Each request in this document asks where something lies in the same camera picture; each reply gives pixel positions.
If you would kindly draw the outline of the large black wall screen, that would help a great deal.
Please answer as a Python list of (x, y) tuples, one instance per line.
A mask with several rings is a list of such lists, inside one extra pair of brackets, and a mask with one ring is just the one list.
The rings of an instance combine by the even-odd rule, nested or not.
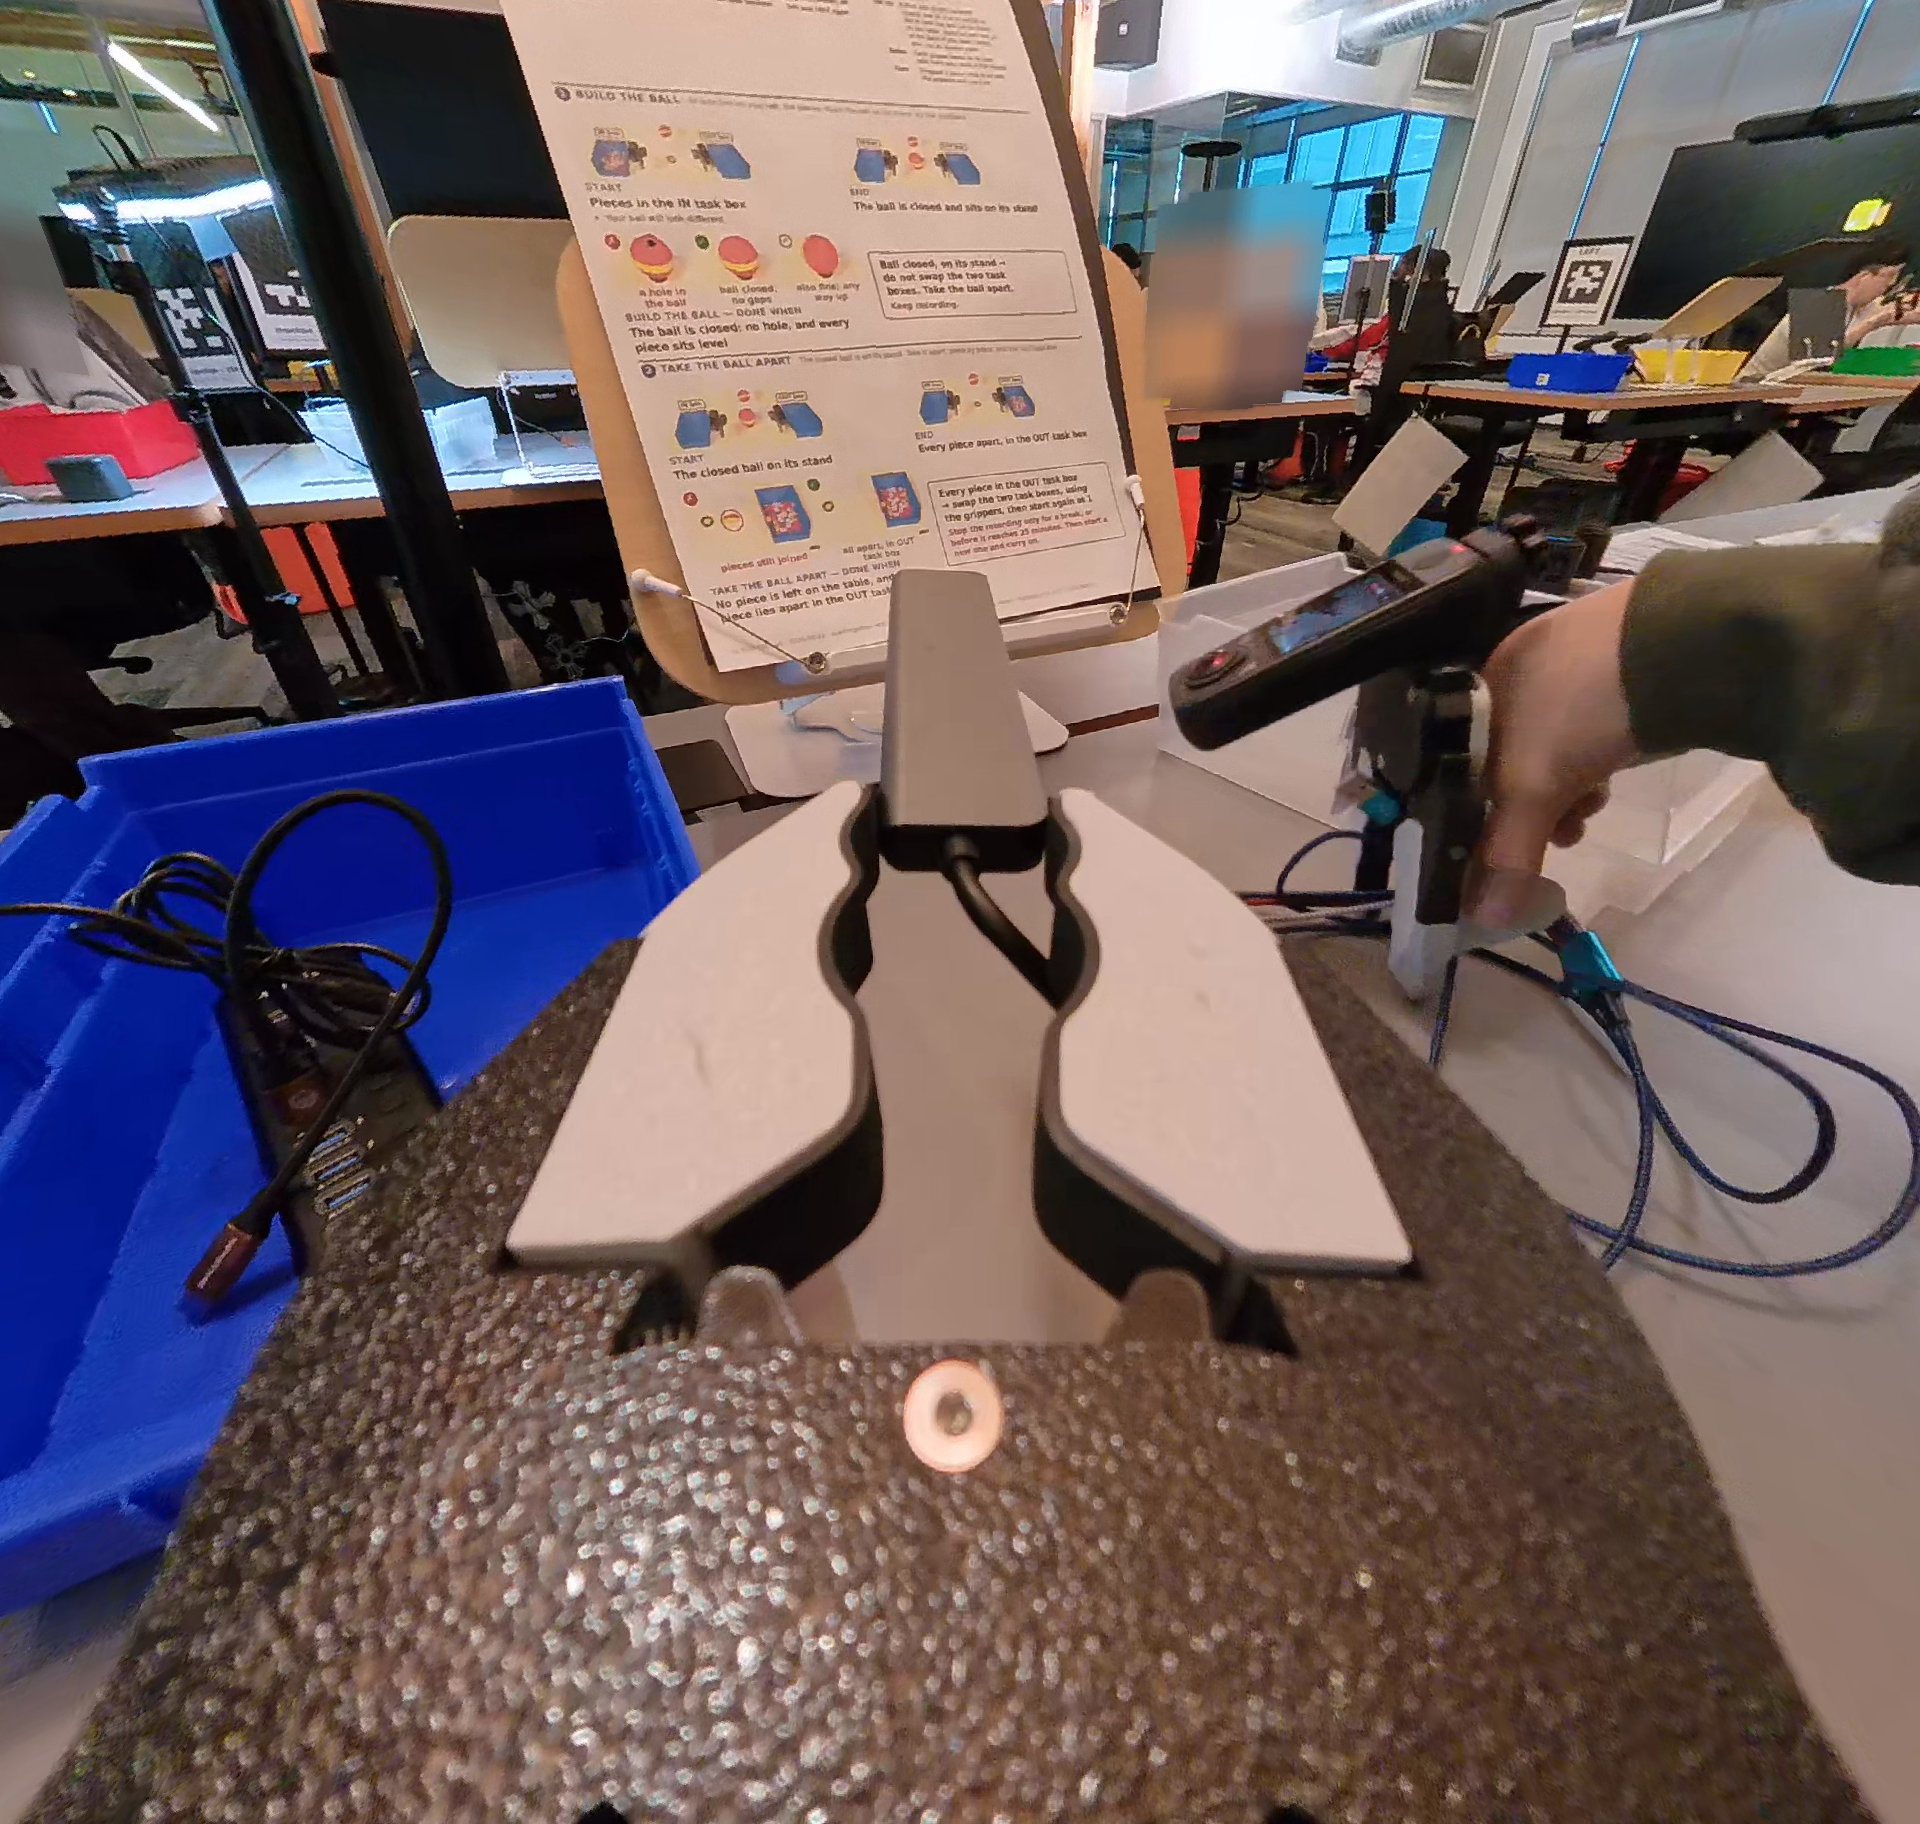
[(1916, 234), (1916, 93), (1755, 117), (1673, 154), (1617, 314), (1664, 320), (1728, 276), (1835, 283)]

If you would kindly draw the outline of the slim grey USB hub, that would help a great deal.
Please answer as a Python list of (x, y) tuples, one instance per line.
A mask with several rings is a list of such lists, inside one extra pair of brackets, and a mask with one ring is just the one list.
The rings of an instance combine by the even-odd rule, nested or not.
[(1051, 957), (987, 886), (1039, 869), (1055, 829), (991, 585), (904, 569), (889, 585), (880, 845), (898, 871), (936, 874), (963, 916), (1049, 1011)]

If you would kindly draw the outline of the white angled panel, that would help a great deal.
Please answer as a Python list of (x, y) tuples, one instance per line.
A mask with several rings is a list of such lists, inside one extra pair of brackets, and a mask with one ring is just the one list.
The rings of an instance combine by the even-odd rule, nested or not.
[(1396, 539), (1468, 462), (1432, 420), (1405, 420), (1360, 470), (1332, 512), (1337, 534), (1371, 558), (1386, 558)]

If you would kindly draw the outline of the wood-top office desk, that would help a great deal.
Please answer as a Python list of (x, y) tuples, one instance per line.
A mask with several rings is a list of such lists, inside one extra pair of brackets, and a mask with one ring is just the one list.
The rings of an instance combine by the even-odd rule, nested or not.
[(1439, 378), (1404, 385), (1402, 401), (1471, 431), (1466, 464), (1456, 476), (1454, 524), (1490, 490), (1500, 450), (1521, 450), (1543, 421), (1562, 441), (1642, 446), (1621, 468), (1617, 512), (1629, 521), (1658, 515), (1686, 450), (1696, 441), (1743, 446), (1807, 420), (1842, 420), (1894, 410), (1916, 397), (1916, 378), (1858, 378), (1784, 385), (1633, 385), (1613, 391), (1555, 391), (1486, 378)]

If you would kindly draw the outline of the black monitor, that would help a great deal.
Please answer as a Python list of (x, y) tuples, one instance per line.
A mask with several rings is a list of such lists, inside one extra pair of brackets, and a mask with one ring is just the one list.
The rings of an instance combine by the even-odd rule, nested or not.
[(372, 0), (316, 16), (390, 219), (568, 218), (500, 16)]

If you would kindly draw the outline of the person's right hand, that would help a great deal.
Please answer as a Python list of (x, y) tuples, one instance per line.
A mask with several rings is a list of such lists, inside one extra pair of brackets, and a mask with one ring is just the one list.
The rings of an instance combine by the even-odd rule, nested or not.
[(1548, 852), (1581, 843), (1638, 760), (1618, 677), (1627, 600), (1614, 585), (1555, 608), (1490, 656), (1474, 876), (1546, 876)]

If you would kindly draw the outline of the person's right forearm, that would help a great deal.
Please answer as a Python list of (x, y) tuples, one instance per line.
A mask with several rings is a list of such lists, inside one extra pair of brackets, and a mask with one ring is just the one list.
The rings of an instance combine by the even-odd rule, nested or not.
[(1671, 552), (1629, 585), (1618, 683), (1645, 755), (1765, 766), (1834, 866), (1917, 884), (1917, 495), (1871, 541)]

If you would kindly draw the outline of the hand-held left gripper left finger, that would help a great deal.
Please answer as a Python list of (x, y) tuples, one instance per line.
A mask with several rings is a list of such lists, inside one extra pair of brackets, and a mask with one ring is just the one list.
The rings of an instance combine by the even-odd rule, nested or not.
[(507, 1236), (526, 1268), (639, 1264), (801, 1284), (883, 1188), (873, 972), (877, 799), (837, 783), (645, 930)]

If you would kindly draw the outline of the clear plastic bin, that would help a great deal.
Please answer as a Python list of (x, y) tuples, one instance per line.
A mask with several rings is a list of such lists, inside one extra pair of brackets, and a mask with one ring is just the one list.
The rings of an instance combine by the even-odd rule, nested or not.
[[(1216, 751), (1196, 748), (1172, 720), (1176, 669), (1273, 613), (1352, 580), (1342, 556), (1260, 570), (1160, 602), (1160, 748), (1327, 829), (1356, 827), (1356, 799), (1343, 786), (1355, 691), (1337, 692), (1275, 727)], [(1617, 911), (1645, 914), (1684, 874), (1696, 869), (1761, 799), (1763, 766), (1716, 753), (1645, 763), (1613, 782), (1583, 842), (1548, 854), (1548, 879), (1583, 924)]]

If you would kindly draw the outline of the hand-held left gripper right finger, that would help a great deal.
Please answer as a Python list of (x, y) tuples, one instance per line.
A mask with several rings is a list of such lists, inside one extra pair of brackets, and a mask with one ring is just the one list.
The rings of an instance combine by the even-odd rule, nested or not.
[(1034, 1208), (1096, 1284), (1392, 1279), (1413, 1245), (1260, 916), (1087, 789), (1049, 806)]

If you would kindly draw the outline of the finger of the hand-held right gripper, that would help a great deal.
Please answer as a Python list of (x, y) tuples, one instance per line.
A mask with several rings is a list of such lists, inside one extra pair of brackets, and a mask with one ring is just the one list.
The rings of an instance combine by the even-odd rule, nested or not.
[(1386, 967), (1407, 1002), (1430, 1002), (1439, 996), (1459, 950), (1459, 918), (1427, 924), (1417, 916), (1424, 863), (1425, 831), (1418, 822), (1404, 819), (1392, 836), (1388, 856)]
[(1567, 916), (1565, 889), (1546, 876), (1473, 876), (1461, 890), (1454, 956), (1548, 932)]

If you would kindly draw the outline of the red bin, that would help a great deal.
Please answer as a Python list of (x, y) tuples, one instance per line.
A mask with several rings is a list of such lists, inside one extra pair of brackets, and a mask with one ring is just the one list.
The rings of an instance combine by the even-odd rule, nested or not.
[(50, 460), (108, 456), (130, 483), (200, 459), (198, 439), (170, 402), (71, 411), (44, 402), (2, 407), (2, 473), (17, 488), (50, 486)]

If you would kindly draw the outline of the fiducial marker sign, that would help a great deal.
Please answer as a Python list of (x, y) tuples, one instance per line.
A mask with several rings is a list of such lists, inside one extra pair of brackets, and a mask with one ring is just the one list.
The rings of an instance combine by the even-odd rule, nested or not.
[(1539, 326), (1543, 329), (1600, 329), (1611, 323), (1633, 254), (1633, 236), (1562, 241)]

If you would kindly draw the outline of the black pole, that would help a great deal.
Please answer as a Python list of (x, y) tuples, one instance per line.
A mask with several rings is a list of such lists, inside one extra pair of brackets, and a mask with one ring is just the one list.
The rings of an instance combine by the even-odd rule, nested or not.
[(355, 416), (430, 684), (440, 698), (502, 691), (510, 675), (292, 0), (202, 3)]

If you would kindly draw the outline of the large blue plastic bin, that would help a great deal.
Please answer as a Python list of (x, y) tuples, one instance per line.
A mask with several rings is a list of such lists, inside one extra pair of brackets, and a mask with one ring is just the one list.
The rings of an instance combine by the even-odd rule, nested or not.
[[(98, 757), (5, 842), (5, 901), (106, 906), (170, 852), (236, 869), (292, 806), (399, 799), (454, 913), (410, 1040), (452, 1098), (695, 861), (612, 680)], [(272, 1232), (203, 1323), (187, 1270), (264, 1182), (203, 980), (5, 924), (2, 1609), (160, 1550), (294, 1286)]]

